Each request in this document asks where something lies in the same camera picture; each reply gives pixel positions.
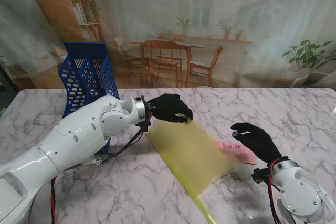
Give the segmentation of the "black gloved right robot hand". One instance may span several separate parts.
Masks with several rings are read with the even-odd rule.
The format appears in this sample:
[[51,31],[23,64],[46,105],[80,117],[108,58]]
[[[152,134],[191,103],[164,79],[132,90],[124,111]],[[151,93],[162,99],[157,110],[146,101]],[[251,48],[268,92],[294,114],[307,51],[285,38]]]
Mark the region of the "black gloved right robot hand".
[[233,138],[249,148],[265,163],[271,164],[274,160],[282,158],[272,138],[262,128],[247,122],[235,123],[230,128],[234,131]]

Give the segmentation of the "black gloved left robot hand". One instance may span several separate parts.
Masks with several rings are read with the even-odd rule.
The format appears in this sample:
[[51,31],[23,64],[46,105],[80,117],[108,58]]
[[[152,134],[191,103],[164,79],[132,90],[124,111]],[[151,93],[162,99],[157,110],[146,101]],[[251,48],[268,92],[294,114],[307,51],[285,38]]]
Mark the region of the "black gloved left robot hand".
[[147,102],[152,115],[162,121],[184,123],[193,120],[192,110],[178,94],[165,93]]

